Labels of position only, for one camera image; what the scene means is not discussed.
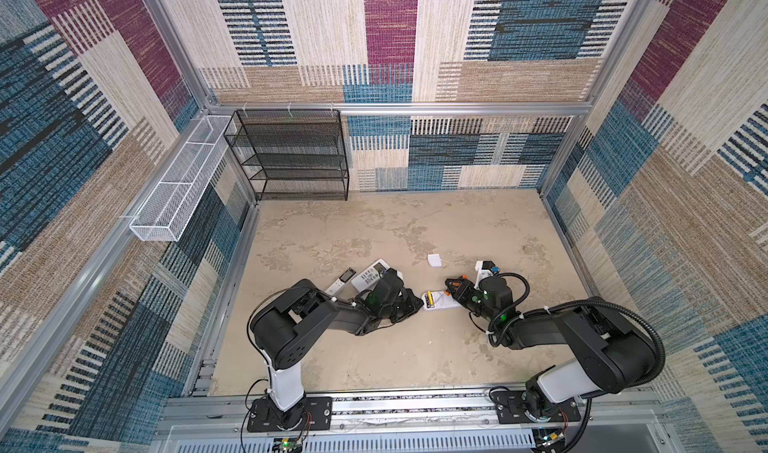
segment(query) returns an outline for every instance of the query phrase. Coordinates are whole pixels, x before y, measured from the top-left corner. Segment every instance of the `wire shelf tier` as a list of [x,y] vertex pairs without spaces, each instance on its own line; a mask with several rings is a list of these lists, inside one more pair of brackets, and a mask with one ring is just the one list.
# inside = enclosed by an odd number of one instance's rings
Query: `wire shelf tier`
[[141,241],[181,238],[224,156],[229,128],[234,128],[230,117],[220,115],[208,115],[197,124],[130,222]]
[[259,200],[346,200],[350,169],[335,110],[240,110],[224,135]]

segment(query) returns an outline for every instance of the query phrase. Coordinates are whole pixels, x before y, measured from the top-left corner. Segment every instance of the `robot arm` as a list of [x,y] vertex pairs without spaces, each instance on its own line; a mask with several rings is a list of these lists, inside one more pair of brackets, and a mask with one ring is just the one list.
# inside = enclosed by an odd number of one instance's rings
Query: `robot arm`
[[[486,263],[494,268],[492,262]],[[618,393],[650,381],[664,367],[664,346],[658,334],[636,313],[600,298],[519,313],[516,307],[527,295],[528,283],[520,275],[498,273],[498,269],[488,273],[478,281],[480,289],[466,277],[447,279],[446,285],[459,304],[488,320],[492,345],[523,349],[567,344],[575,356],[526,382],[524,410],[532,421],[549,421],[573,397]],[[522,279],[526,294],[513,300],[505,275]],[[373,291],[351,302],[327,295],[303,279],[254,313],[248,330],[268,365],[266,400],[275,425],[288,430],[300,423],[306,404],[300,361],[326,329],[365,335],[377,329],[382,319],[398,323],[421,307],[421,300],[403,288],[396,271],[390,269]],[[627,317],[643,326],[652,339]]]
[[270,374],[268,405],[282,429],[292,429],[304,411],[301,359],[327,329],[365,335],[383,319],[398,323],[418,312],[422,301],[387,270],[372,291],[352,302],[337,299],[302,279],[251,316],[248,330]]
[[[533,419],[549,420],[558,404],[572,397],[619,393],[645,383],[664,367],[664,346],[658,334],[636,313],[599,297],[518,313],[520,302],[512,301],[504,273],[498,273],[492,262],[483,265],[490,274],[481,270],[480,288],[466,277],[447,279],[446,286],[459,304],[488,320],[492,345],[523,349],[565,344],[575,356],[526,383],[525,405]],[[523,283],[526,293],[522,299],[529,290],[528,282],[523,279]],[[643,325],[654,341],[627,316]]]

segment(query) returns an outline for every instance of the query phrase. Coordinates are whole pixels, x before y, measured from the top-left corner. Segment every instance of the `white paper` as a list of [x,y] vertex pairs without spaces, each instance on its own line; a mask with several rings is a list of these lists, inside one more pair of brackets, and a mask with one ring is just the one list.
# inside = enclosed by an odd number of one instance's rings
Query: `white paper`
[[429,266],[434,266],[435,268],[442,267],[442,259],[440,259],[440,255],[438,253],[427,255],[427,261],[429,262]]

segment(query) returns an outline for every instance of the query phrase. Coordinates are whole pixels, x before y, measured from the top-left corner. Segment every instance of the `wire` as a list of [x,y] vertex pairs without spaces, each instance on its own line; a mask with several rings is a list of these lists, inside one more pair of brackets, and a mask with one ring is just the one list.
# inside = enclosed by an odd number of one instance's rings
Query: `wire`
[[563,431],[562,434],[565,434],[565,430],[568,429],[568,415],[565,414],[565,411],[560,410],[560,414],[563,416]]
[[[531,284],[528,283],[528,281],[525,279],[525,277],[523,275],[519,275],[517,273],[499,273],[496,276],[513,276],[514,278],[519,279],[520,281],[523,282],[523,285],[525,286],[525,291],[523,292],[523,295],[520,296],[520,298],[518,298],[518,299],[516,299],[515,301],[512,302],[512,305],[506,306],[500,312],[496,313],[496,316],[493,317],[493,319],[491,320],[491,323],[488,324],[488,331],[489,332],[493,332],[493,333],[495,333],[496,327],[498,326],[496,324],[496,322],[498,322],[498,320],[500,318],[502,318],[502,316],[506,315],[510,311],[513,311],[520,303],[523,303],[523,301],[526,298],[528,298],[528,295],[531,293]],[[503,335],[499,335],[498,336],[498,341],[496,341],[492,337],[492,335],[488,335],[488,340],[491,342],[491,345],[499,346],[501,344],[501,342],[502,342],[501,341],[502,337],[503,337]]]
[[495,401],[495,400],[493,399],[493,395],[491,395],[491,394],[492,394],[494,391],[496,391],[496,390],[506,390],[506,391],[509,391],[509,388],[507,388],[506,386],[503,386],[503,385],[499,385],[499,386],[494,386],[493,388],[491,388],[490,390],[488,390],[488,398],[490,398],[490,399],[491,399],[491,403],[493,403],[494,405],[499,405],[499,406],[506,406],[504,403],[499,403],[498,401]]
[[[245,429],[245,420],[247,420],[247,419],[248,419],[248,415],[250,415],[251,413],[253,413],[253,412],[254,412],[254,405],[256,404],[256,400],[257,400],[257,399],[254,399],[254,400],[253,400],[253,401],[250,403],[250,407],[249,407],[249,406],[248,406],[248,396],[250,396],[250,392],[251,392],[251,390],[253,390],[253,389],[254,389],[254,387],[255,387],[255,386],[256,386],[256,385],[257,385],[257,384],[258,384],[260,381],[267,381],[267,379],[266,379],[266,378],[259,378],[258,380],[254,381],[253,385],[251,385],[251,386],[250,386],[250,388],[248,389],[248,392],[245,394],[245,408],[246,408],[246,410],[247,410],[247,411],[245,412],[245,416],[243,417],[243,424],[242,424],[242,425],[240,425],[240,447],[241,447],[241,448],[243,448],[243,453],[248,453],[248,451],[245,449],[245,444],[243,443],[243,429]],[[264,398],[266,395],[267,395],[267,394],[266,394],[266,393],[264,393],[264,394],[261,396],[261,398]]]
[[296,438],[297,443],[301,442],[301,437],[304,436],[304,428],[307,428],[310,425],[310,421],[312,419],[312,413],[304,410],[301,412],[301,415],[304,416],[304,413],[306,413],[306,421],[304,422],[304,426],[301,427],[301,431],[299,431],[299,436]]
[[472,322],[472,324],[473,324],[473,325],[475,325],[475,328],[476,328],[476,329],[479,329],[479,330],[480,330],[481,332],[483,332],[483,334],[485,335],[485,330],[484,330],[484,329],[482,329],[482,328],[480,328],[480,327],[478,326],[478,324],[476,324],[476,323],[475,323],[475,320],[474,320],[474,319],[472,319],[472,312],[469,312],[469,321],[471,321],[471,322]]
[[309,416],[309,418],[306,419],[306,424],[307,424],[306,436],[301,441],[302,445],[304,444],[304,441],[306,441],[306,439],[308,439],[310,437],[310,430],[312,430],[312,413],[307,412],[307,415]]
[[587,430],[587,423],[589,422],[589,416],[592,412],[592,399],[587,400],[587,408],[584,410],[584,414],[581,416],[581,424],[578,426],[578,429],[576,430],[576,435],[568,442],[568,444],[563,448],[563,450],[560,453],[568,453],[573,447],[576,446],[578,441],[581,439],[581,436],[584,435],[584,432]]

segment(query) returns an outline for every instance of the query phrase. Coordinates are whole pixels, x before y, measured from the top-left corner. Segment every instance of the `black mounting plate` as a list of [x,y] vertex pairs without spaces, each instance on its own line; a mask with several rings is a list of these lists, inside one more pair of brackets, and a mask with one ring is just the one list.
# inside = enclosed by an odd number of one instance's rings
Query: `black mounting plate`
[[[501,425],[513,425],[515,423],[535,423],[525,414],[525,402],[522,400],[524,391],[505,391],[495,390],[491,393],[491,398],[495,403],[504,405],[502,408],[496,406],[496,416],[498,422]],[[571,402],[574,400],[567,399],[560,403],[558,406],[568,416],[569,421],[580,421],[581,413],[578,412],[578,407],[571,406]],[[553,423],[561,423],[562,417],[552,418]]]
[[[277,428],[277,417],[270,410],[269,398],[261,398],[254,401],[254,414],[248,416],[249,433],[264,433],[281,431]],[[331,428],[331,412],[333,399],[330,396],[308,396],[304,409],[312,414],[312,431],[329,430]],[[306,424],[306,415],[299,421],[295,428],[285,431],[301,431]]]

